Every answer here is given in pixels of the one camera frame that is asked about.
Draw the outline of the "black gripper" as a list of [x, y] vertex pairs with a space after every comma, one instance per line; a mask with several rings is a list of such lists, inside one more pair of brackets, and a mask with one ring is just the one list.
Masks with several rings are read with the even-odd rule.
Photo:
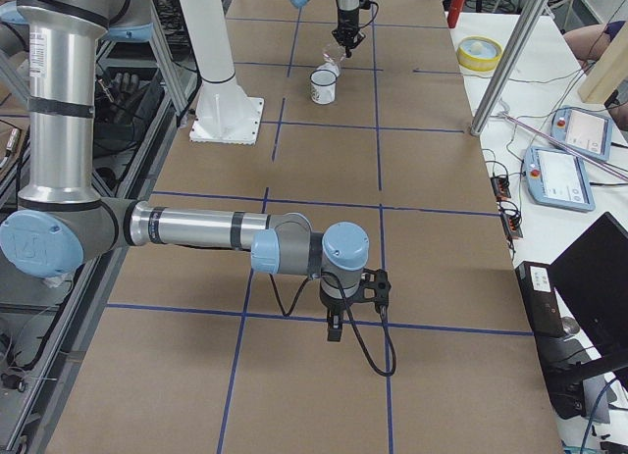
[[325, 291], [320, 291], [319, 294], [321, 302], [327, 309], [327, 340], [329, 342], [340, 342], [342, 336], [342, 315], [347, 305], [352, 304], [352, 298], [335, 298]]
[[358, 47], [365, 38], [365, 34], [358, 27], [338, 26], [332, 31], [332, 36], [339, 46], [345, 49], [345, 56], [351, 58], [354, 48]]

